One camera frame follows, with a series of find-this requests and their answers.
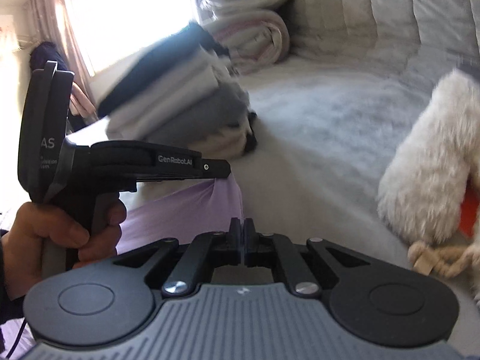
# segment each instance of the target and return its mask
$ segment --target window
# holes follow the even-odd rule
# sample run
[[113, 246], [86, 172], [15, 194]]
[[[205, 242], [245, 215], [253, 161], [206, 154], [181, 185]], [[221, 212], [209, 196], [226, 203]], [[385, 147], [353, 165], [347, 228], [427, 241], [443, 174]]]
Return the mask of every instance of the window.
[[193, 18], [190, 0], [66, 0], [90, 75], [177, 32]]

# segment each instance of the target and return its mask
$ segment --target finger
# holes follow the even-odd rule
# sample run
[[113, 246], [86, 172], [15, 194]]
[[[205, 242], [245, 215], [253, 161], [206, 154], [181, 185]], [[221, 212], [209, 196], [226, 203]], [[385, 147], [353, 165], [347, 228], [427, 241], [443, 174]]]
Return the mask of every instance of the finger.
[[120, 226], [108, 226], [100, 233], [93, 235], [87, 244], [78, 250], [78, 259], [92, 261], [110, 256], [121, 236]]
[[32, 238], [50, 238], [65, 248], [79, 248], [87, 244], [90, 235], [64, 210], [51, 205], [26, 203], [18, 210], [21, 231]]
[[[114, 250], [111, 251], [111, 253], [108, 256], [105, 256], [103, 259], [108, 259], [110, 257], [115, 257], [116, 255], [117, 255], [117, 250], [114, 249]], [[95, 259], [93, 261], [79, 261], [79, 262], [75, 263], [75, 265], [73, 266], [73, 269], [82, 268], [84, 266], [88, 266], [88, 265], [93, 264], [93, 263], [98, 263], [98, 262], [102, 261], [103, 259]]]
[[109, 208], [106, 216], [109, 225], [116, 226], [127, 218], [127, 209], [121, 200], [117, 200], [117, 202]]

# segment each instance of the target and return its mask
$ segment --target black wire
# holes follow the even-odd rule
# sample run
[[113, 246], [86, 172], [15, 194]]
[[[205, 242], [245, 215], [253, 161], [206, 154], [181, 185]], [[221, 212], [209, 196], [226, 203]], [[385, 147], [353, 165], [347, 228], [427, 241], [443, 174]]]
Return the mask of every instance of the black wire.
[[18, 343], [20, 342], [20, 338], [22, 337], [22, 333], [23, 333], [23, 331], [25, 330], [26, 324], [27, 324], [27, 320], [24, 318], [24, 319], [23, 319], [23, 322], [22, 322], [22, 325], [20, 326], [20, 330], [18, 331], [17, 338], [15, 339], [15, 342], [14, 342], [13, 345], [11, 346], [10, 351], [8, 352], [8, 355], [6, 356], [7, 359], [9, 359], [10, 356], [11, 356], [12, 354], [14, 354], [15, 349], [17, 349], [17, 345], [18, 345]]

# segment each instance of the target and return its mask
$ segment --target metal pivot bolt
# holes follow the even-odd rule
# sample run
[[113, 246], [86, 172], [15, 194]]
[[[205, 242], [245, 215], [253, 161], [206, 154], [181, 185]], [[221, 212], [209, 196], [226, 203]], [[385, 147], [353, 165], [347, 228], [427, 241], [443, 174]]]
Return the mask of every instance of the metal pivot bolt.
[[310, 281], [303, 281], [295, 286], [295, 291], [302, 295], [311, 295], [318, 290], [318, 285]]
[[181, 294], [187, 290], [187, 283], [184, 281], [168, 282], [163, 285], [163, 289], [169, 294]]

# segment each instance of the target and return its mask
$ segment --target pink curtain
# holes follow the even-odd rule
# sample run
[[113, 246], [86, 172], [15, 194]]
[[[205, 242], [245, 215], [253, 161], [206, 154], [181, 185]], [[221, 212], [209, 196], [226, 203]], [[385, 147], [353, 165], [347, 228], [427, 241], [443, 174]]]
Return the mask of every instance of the pink curtain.
[[87, 80], [89, 73], [71, 28], [65, 0], [28, 0], [25, 9], [39, 40], [57, 45], [66, 58], [65, 62], [75, 73], [75, 83], [92, 99]]

